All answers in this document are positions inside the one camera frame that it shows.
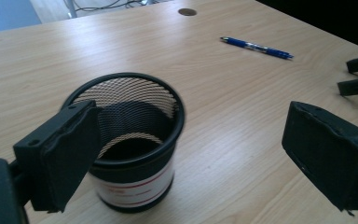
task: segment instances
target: metal mesh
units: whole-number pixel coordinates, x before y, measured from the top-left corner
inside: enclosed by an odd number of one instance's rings
[[[107,79],[81,92],[73,103],[85,100],[94,100],[103,109],[99,114],[101,159],[107,150],[126,140],[161,145],[172,132],[178,110],[169,90],[141,77]]]

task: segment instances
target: mesh pencil cup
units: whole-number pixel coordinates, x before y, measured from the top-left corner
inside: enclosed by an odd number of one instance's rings
[[[184,123],[179,95],[144,74],[98,77],[74,91],[62,107],[94,100],[103,148],[89,169],[99,197],[120,212],[159,203],[173,182],[173,154]]]

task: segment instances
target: white label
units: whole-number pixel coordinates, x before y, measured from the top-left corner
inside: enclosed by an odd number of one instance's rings
[[[101,198],[117,207],[139,207],[155,201],[171,184],[173,156],[155,175],[133,183],[112,183],[94,175],[91,180]]]

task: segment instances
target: wooden desk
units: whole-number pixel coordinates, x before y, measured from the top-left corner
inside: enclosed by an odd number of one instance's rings
[[[186,17],[178,9],[198,14]],[[219,41],[228,35],[295,55],[292,61]],[[85,82],[132,71],[172,85],[186,106],[175,180],[153,209],[107,208],[84,179],[63,214],[31,223],[358,223],[339,212],[282,149],[291,101],[358,125],[355,79],[345,62],[358,46],[253,0],[172,1],[0,33],[0,157],[53,116]]]

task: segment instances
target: blue pen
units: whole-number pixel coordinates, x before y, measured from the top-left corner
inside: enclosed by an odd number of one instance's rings
[[[234,39],[234,38],[231,38],[231,37],[223,36],[223,37],[220,37],[220,39],[223,42],[226,42],[226,43],[228,43],[230,45],[234,45],[234,46],[237,46],[237,47],[240,47],[240,48],[245,48],[245,49],[256,50],[256,51],[259,51],[259,52],[262,52],[262,53],[265,53],[265,54],[268,54],[268,55],[271,55],[271,56],[275,56],[275,57],[278,57],[278,58],[291,59],[291,58],[294,57],[293,55],[290,55],[290,53],[287,53],[287,52],[284,52],[284,51],[280,51],[280,50],[272,49],[272,48],[267,48],[267,47],[264,47],[264,46],[249,43],[249,42],[246,42],[246,41],[243,41],[243,40]]]

